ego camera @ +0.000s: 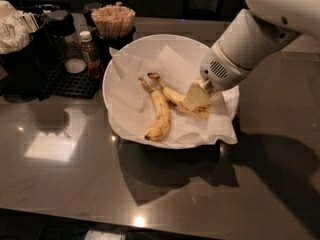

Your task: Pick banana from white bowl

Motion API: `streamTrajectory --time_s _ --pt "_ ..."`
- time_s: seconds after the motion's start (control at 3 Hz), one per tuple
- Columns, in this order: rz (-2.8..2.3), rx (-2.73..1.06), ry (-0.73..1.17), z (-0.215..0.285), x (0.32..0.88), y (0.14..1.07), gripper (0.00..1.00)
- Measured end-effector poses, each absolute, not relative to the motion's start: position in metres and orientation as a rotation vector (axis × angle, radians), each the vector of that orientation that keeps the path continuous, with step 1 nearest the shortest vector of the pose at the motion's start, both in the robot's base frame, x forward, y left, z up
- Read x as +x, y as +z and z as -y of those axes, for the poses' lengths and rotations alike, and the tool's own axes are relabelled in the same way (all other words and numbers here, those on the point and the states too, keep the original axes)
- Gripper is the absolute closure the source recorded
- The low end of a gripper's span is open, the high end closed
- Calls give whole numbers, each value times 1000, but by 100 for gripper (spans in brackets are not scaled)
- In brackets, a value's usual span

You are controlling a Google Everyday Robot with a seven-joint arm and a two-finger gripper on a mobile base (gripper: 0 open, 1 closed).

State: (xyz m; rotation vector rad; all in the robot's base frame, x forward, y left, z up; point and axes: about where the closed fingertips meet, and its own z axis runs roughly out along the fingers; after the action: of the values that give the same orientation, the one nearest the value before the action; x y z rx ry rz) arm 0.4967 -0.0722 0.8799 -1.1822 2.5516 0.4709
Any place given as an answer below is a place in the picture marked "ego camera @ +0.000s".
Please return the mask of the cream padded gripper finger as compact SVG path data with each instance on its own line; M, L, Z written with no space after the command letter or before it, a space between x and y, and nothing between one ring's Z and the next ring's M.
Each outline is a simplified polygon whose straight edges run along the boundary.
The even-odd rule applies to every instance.
M195 80L191 83L186 97L183 100L183 105L190 111L196 109L209 109L211 107L211 84L207 80L203 82L202 80Z

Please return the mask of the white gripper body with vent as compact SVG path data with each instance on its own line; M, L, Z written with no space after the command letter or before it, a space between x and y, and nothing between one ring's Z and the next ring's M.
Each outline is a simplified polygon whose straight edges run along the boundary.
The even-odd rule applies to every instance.
M232 59L218 40L200 63L201 87L210 94L229 90L244 80L250 71L250 66Z

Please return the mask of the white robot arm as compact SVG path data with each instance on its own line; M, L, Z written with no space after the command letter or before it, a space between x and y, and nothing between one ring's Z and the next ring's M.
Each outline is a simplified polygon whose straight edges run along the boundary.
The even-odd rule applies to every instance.
M320 37L320 0L245 0L200 64L200 77L183 100L190 110L238 85L268 55L300 35Z

